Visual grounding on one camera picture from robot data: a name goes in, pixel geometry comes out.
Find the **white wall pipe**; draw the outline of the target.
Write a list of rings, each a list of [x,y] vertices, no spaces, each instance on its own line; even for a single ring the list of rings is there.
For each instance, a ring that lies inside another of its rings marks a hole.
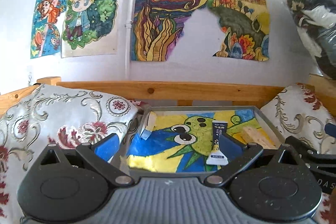
[[[131,44],[131,29],[133,26],[133,11],[134,11],[134,0],[125,0],[126,3],[126,44],[125,44],[125,73],[124,79],[130,79],[130,44]]]

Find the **orange-haired girl drawing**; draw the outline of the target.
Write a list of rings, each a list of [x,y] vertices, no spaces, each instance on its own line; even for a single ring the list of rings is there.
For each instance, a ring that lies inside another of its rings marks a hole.
[[[31,28],[30,58],[60,52],[60,31],[56,26],[67,0],[36,0]]]

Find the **floral white bedspread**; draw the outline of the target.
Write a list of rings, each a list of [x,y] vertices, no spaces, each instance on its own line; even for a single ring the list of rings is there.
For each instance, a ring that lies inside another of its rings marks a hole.
[[[1,116],[1,223],[335,223],[335,190],[323,193],[285,141],[264,149],[224,186],[205,185],[217,170],[122,171],[134,180],[131,186],[113,186],[89,170],[75,148],[112,133],[121,147],[145,110],[116,94],[50,85],[7,109]]]

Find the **grey metal tray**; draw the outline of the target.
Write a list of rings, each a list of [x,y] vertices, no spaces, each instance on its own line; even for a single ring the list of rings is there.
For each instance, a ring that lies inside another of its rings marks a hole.
[[[151,107],[131,124],[111,163],[127,174],[211,173],[247,143],[278,149],[284,141],[256,107]]]

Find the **starry night swirl drawing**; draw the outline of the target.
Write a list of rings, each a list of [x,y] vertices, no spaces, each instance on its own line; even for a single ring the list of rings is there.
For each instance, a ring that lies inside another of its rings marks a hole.
[[[185,22],[207,0],[135,0],[130,58],[133,61],[167,61]]]

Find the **pale wafer biscuit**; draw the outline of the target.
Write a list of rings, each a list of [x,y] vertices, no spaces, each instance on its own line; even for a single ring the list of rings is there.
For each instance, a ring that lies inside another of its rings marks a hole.
[[[242,129],[241,137],[246,143],[257,143],[264,149],[276,148],[272,142],[270,142],[261,132],[253,127],[244,127]]]

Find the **autumn landscape drawing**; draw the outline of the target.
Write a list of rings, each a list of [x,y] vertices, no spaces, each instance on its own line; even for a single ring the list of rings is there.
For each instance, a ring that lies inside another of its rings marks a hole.
[[[207,0],[225,34],[216,57],[267,61],[270,14],[266,0]]]

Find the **blond boy drawing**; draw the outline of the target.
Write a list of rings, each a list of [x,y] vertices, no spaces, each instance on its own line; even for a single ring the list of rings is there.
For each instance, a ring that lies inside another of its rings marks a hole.
[[[114,55],[123,0],[68,0],[62,58]]]

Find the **dark blue snack stick packet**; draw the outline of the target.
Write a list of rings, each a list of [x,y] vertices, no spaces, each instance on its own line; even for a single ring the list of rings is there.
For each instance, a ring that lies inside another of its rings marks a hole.
[[[213,127],[213,146],[206,160],[207,165],[227,165],[228,159],[220,150],[219,139],[227,131],[227,122],[212,121]]]

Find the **wooden bed frame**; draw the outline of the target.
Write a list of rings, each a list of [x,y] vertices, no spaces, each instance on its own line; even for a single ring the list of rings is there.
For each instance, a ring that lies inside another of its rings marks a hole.
[[[178,106],[191,106],[194,101],[226,101],[234,106],[262,107],[284,89],[278,86],[168,81],[63,82],[60,77],[45,77],[38,79],[33,86],[1,95],[1,114],[31,94],[39,84],[95,90],[129,100],[174,100]]]

